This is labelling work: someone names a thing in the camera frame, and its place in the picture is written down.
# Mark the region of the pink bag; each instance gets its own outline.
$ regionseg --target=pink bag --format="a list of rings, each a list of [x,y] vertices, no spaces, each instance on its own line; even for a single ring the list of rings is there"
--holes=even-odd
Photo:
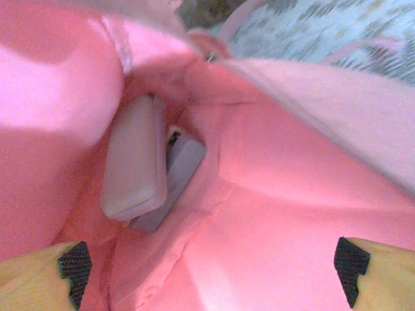
[[[333,268],[340,236],[415,249],[411,87],[234,60],[162,0],[91,4],[123,18],[70,2],[0,5],[0,260],[85,240],[81,310],[348,310]],[[149,93],[207,154],[144,234],[99,202],[112,120]]]

